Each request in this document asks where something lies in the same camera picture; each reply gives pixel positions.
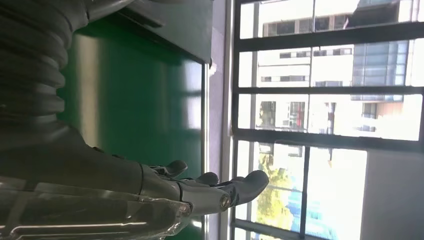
gray wall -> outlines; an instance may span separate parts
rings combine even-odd
[[[224,99],[224,51],[226,31],[226,1],[213,1],[212,59],[216,72],[209,79],[209,170],[218,176],[221,172],[223,99]],[[208,240],[218,240],[219,214],[209,215]]]
[[[368,153],[361,239],[424,239],[424,155]]]

black flexible tube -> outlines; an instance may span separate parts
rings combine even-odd
[[[132,0],[0,1],[0,123],[54,122],[73,31]]]

building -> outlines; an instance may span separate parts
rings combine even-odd
[[[316,20],[312,26],[311,0],[261,2],[257,37],[309,33],[313,27],[317,32],[337,31],[416,21],[418,4],[419,0],[317,0]],[[242,38],[254,37],[250,30],[252,20],[243,18],[244,12],[245,16],[252,16],[253,11],[252,4],[242,6],[241,22],[245,26],[243,28],[242,24],[240,30]],[[421,39],[260,51],[257,53],[256,86],[422,86],[423,71],[413,67],[421,61],[420,56],[411,54],[419,49],[424,49]],[[251,65],[252,53],[244,54],[240,57],[240,69],[255,67],[255,63]],[[244,84],[242,78],[252,78],[250,74],[240,71],[241,84]],[[416,141],[421,102],[420,95],[257,95],[254,125],[257,129]],[[259,143],[257,148],[259,152],[273,155],[274,168],[296,169],[294,172],[303,168],[303,148],[300,146]],[[332,149],[319,154],[328,159],[328,165],[323,168],[331,168]],[[298,231],[299,195],[293,193],[287,207],[294,215],[291,230]],[[323,219],[320,203],[308,203],[306,232],[338,239],[331,224]]]

building window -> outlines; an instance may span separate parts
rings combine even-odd
[[[295,21],[283,21],[277,23],[277,35],[294,34]]]
[[[289,157],[298,157],[301,158],[303,157],[303,147],[302,146],[298,146],[298,145],[288,145],[287,146],[287,155]]]
[[[305,103],[304,102],[291,102],[290,103],[290,117],[289,127],[290,130],[296,132],[303,132],[305,122]]]
[[[338,49],[333,49],[332,51],[333,56],[351,55],[351,54],[352,54],[351,48],[338,48]]]
[[[330,29],[330,17],[323,16],[315,19],[315,31],[325,31]]]
[[[298,51],[296,52],[296,58],[306,58],[311,56],[311,51]]]
[[[289,59],[291,57],[292,57],[291,52],[282,52],[282,53],[279,54],[280,59]]]
[[[276,126],[276,102],[263,101],[260,103],[259,109],[259,125],[261,128],[274,129]]]
[[[313,56],[314,57],[327,56],[327,50],[315,50],[313,51]]]
[[[362,118],[377,119],[377,103],[364,103],[362,105]],[[369,124],[363,124],[360,127],[360,130],[365,132],[375,132],[376,127]]]
[[[290,76],[281,76],[280,82],[304,82],[306,81],[306,76],[290,75]]]
[[[311,28],[312,19],[299,20],[299,33],[309,33]]]
[[[274,144],[272,143],[259,143],[259,153],[261,154],[274,154]]]
[[[334,30],[343,29],[345,27],[347,15],[336,15],[334,16]]]
[[[262,76],[260,78],[261,82],[271,82],[271,77],[270,76]]]
[[[315,87],[343,87],[342,81],[316,81]]]

glass pane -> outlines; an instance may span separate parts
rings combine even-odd
[[[269,185],[252,201],[250,211],[248,204],[237,206],[236,217],[298,232],[304,152],[303,146],[238,141],[237,174],[244,176],[248,170],[262,170],[269,177]]]
[[[254,7],[259,8],[258,32],[254,29]],[[309,33],[313,0],[262,1],[243,4],[240,16],[240,38],[261,38]]]
[[[267,187],[252,201],[251,221],[299,232],[301,208],[302,193]]]
[[[366,151],[311,147],[306,234],[360,239],[366,165]]]
[[[365,77],[365,81],[375,81]],[[254,128],[417,141],[422,95],[257,94]],[[364,105],[375,105],[372,117]],[[240,121],[246,121],[239,113]]]
[[[240,228],[236,228],[234,232],[234,240],[282,240],[280,238],[259,234],[253,231],[246,231]]]
[[[237,175],[262,170],[269,177],[270,188],[301,192],[304,152],[305,147],[299,145],[238,141]]]
[[[308,132],[417,141],[421,104],[417,94],[311,95]]]
[[[254,32],[254,8],[258,32]],[[412,0],[270,0],[241,6],[240,38],[262,38],[422,21]]]
[[[253,53],[257,54],[257,62],[253,62]],[[239,57],[240,87],[424,85],[424,69],[420,67],[424,61],[424,39],[421,38],[241,52]],[[395,82],[395,76],[404,76],[405,80]]]

